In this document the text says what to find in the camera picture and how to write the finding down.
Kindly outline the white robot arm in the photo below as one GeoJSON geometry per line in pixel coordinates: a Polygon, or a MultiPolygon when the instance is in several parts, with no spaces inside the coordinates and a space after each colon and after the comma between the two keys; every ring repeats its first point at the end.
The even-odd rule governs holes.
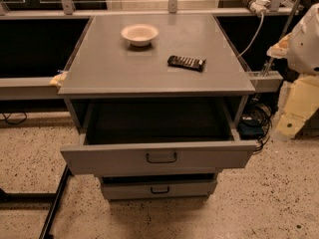
{"type": "Polygon", "coordinates": [[[274,135],[291,139],[319,109],[319,4],[312,5],[267,55],[286,59],[288,68],[299,74],[292,83],[283,83],[274,118],[274,135]]]}

